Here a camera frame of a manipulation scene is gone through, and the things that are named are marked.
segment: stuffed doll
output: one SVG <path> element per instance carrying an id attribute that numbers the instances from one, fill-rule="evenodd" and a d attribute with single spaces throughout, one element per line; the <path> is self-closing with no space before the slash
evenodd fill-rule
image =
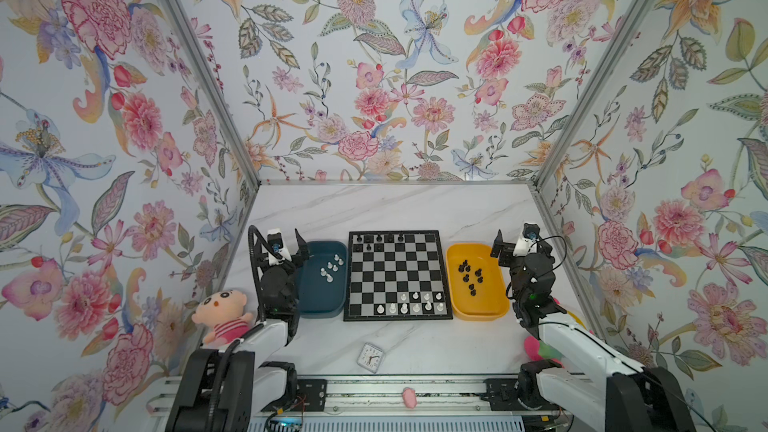
<path id="1" fill-rule="evenodd" d="M 212 330 L 203 338 L 210 344 L 228 344 L 251 329 L 254 315 L 245 312 L 247 297 L 240 291 L 225 291 L 213 294 L 197 306 L 192 322 L 205 324 Z"/>

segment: marble table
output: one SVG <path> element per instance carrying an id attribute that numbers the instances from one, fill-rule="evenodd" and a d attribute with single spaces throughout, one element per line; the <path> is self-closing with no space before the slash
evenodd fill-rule
<path id="1" fill-rule="evenodd" d="M 355 230 L 437 229 L 443 253 L 460 242 L 493 244 L 497 230 L 511 242 L 524 222 L 543 221 L 528 187 L 512 184 L 455 185 L 285 185 L 263 186 L 248 225 L 262 233 L 281 228 L 289 250 L 296 250 L 293 229 L 307 241 L 347 244 Z M 248 246 L 244 235 L 226 279 L 228 288 L 246 291 L 255 302 Z M 502 270 L 508 282 L 508 270 Z M 562 269 L 552 295 L 583 317 Z M 528 336 L 509 312 L 493 322 L 450 321 L 344 322 L 302 318 L 293 341 L 270 360 L 293 362 L 302 375 L 368 374 L 356 360 L 365 342 L 385 351 L 379 374 L 505 374 L 528 361 Z"/>

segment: black and white checkered board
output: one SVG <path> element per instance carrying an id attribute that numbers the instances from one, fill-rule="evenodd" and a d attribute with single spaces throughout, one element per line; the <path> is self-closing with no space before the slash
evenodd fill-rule
<path id="1" fill-rule="evenodd" d="M 453 318 L 436 230 L 350 232 L 348 250 L 346 322 Z"/>

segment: doll face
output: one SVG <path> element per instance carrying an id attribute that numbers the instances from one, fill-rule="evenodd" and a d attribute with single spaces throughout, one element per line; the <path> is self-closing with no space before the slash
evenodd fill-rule
<path id="1" fill-rule="evenodd" d="M 213 294 L 197 306 L 192 322 L 213 327 L 233 321 L 243 315 L 247 298 L 240 291 L 224 291 Z"/>

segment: teal plastic tray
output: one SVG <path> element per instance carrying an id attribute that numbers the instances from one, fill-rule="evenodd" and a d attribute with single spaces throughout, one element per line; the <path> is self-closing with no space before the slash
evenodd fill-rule
<path id="1" fill-rule="evenodd" d="M 344 309 L 346 297 L 347 256 L 346 246 L 337 241 L 308 242 L 310 259 L 304 262 L 297 273 L 296 282 L 299 286 L 299 310 L 305 318 L 335 317 Z M 339 255 L 344 265 L 338 265 L 333 259 Z M 330 271 L 333 282 L 320 275 L 320 268 L 328 270 L 328 262 L 335 264 L 339 270 Z"/>

